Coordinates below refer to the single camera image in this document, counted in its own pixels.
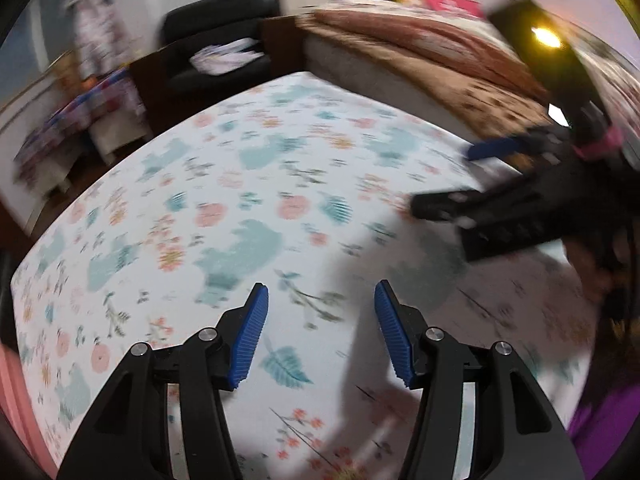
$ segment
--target brown blanket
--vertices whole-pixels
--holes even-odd
[[[351,9],[317,9],[319,23],[386,41],[517,94],[548,104],[545,89],[513,54],[471,32],[424,16]]]
[[[463,75],[404,48],[319,23],[311,15],[299,16],[298,26],[408,79],[468,124],[481,139],[503,137],[523,132],[529,126],[550,123],[546,108],[538,102]],[[524,168],[527,161],[527,157],[517,156],[511,163]]]

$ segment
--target floral bedsheet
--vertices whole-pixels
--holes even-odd
[[[596,313],[561,251],[470,266],[450,226],[406,212],[409,193],[478,186],[464,144],[297,73],[211,107],[113,168],[12,281],[26,383],[56,462],[130,346],[181,344],[242,305],[255,282],[270,289],[269,315],[248,379],[223,398],[247,479],[397,477],[420,392],[390,366],[373,310],[382,278],[462,342],[510,341],[568,424]],[[178,388],[169,395],[181,479]],[[459,457],[472,438],[473,390],[465,395]]]

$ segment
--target pink strap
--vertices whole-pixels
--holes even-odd
[[[20,358],[0,344],[0,406],[24,447],[51,478],[58,474],[33,414]]]
[[[597,160],[619,149],[620,146],[622,146],[623,140],[622,130],[615,124],[612,124],[600,140],[596,140],[581,148],[574,146],[574,150],[582,160]]]

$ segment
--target metal screw head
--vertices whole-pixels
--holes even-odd
[[[428,328],[426,334],[427,338],[432,341],[441,341],[444,339],[444,332],[435,326]]]
[[[146,354],[146,349],[148,347],[144,343],[136,343],[131,347],[131,354],[135,356],[141,356]]]
[[[498,352],[498,354],[509,355],[511,352],[513,352],[513,348],[507,342],[498,341],[495,344],[495,351]]]
[[[215,328],[203,328],[198,332],[201,341],[213,341],[218,337],[218,331]]]

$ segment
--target purple cloth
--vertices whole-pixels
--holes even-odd
[[[611,392],[596,412],[578,407],[568,433],[586,480],[611,459],[640,413],[640,384]]]

